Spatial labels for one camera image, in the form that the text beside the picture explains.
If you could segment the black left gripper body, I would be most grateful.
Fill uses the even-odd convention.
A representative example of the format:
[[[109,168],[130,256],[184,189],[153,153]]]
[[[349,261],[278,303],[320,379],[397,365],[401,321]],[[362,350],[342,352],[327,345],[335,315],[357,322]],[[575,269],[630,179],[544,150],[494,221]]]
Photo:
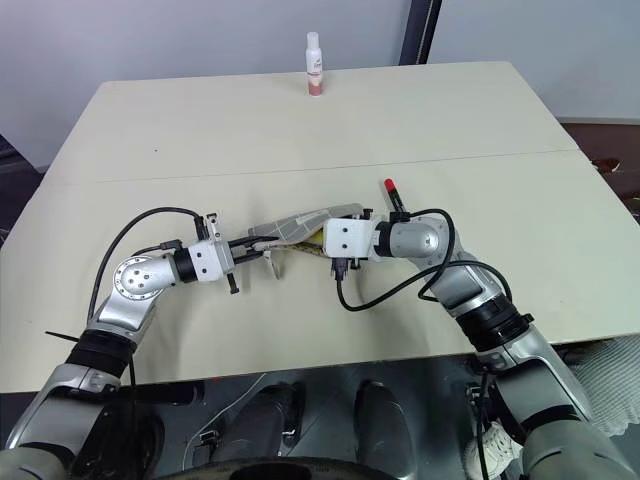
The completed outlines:
[[[207,253],[207,273],[209,281],[225,279],[231,294],[237,294],[239,288],[234,277],[235,264],[231,248],[223,237],[218,226],[218,215],[210,213],[206,215],[207,227],[210,233]]]

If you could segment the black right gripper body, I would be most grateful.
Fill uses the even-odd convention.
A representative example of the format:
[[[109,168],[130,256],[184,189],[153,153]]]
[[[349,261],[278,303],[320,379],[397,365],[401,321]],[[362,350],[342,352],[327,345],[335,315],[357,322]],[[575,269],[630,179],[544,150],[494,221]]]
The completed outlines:
[[[323,253],[331,260],[344,260],[348,268],[357,270],[373,250],[374,233],[370,208],[364,208],[361,214],[331,218],[323,225]]]

